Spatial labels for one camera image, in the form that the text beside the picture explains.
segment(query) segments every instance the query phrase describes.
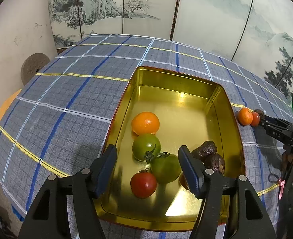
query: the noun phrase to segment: metal screw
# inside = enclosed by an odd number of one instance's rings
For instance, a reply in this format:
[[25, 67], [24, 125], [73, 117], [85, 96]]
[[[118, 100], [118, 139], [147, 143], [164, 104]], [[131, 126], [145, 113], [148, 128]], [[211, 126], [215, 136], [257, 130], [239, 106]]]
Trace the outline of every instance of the metal screw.
[[247, 177], [244, 175], [239, 175], [239, 179], [243, 182], [247, 181]]
[[82, 174], [88, 174], [89, 172], [90, 172], [89, 168], [84, 168], [84, 169], [81, 170]]
[[205, 172], [208, 174], [208, 175], [212, 175], [214, 173], [214, 171], [212, 169], [206, 169]]
[[48, 176], [48, 180], [53, 181], [56, 178], [55, 174], [51, 174]]

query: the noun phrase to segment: orange fruit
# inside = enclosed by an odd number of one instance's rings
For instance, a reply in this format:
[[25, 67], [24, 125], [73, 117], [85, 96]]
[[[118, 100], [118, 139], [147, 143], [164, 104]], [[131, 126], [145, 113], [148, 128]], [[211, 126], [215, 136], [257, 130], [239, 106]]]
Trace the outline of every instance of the orange fruit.
[[137, 135], [155, 134], [160, 128], [160, 121], [152, 112], [141, 112], [133, 118], [131, 127]]
[[260, 115], [257, 112], [252, 112], [252, 122], [250, 123], [251, 126], [257, 127], [260, 122]]
[[252, 113], [248, 108], [242, 108], [239, 111], [237, 117], [238, 117], [239, 123], [241, 123], [243, 126], [250, 125], [253, 120]]

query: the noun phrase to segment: table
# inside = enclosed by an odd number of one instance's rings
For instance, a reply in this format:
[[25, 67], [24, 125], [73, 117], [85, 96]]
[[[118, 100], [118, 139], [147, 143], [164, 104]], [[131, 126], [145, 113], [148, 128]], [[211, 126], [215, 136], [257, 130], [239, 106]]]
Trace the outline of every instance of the table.
[[[234, 112], [263, 109], [292, 122], [292, 107], [272, 85], [237, 64], [173, 41], [124, 34], [89, 35], [43, 67], [13, 100], [0, 121], [0, 183], [25, 216], [49, 174], [73, 175], [99, 157], [106, 134], [137, 66], [184, 72], [221, 84]], [[246, 175], [273, 225], [279, 218], [282, 144], [263, 129], [238, 125]], [[77, 235], [72, 197], [68, 215]], [[107, 238], [188, 238], [190, 232], [142, 231], [101, 221]], [[222, 238], [224, 225], [219, 226]]]

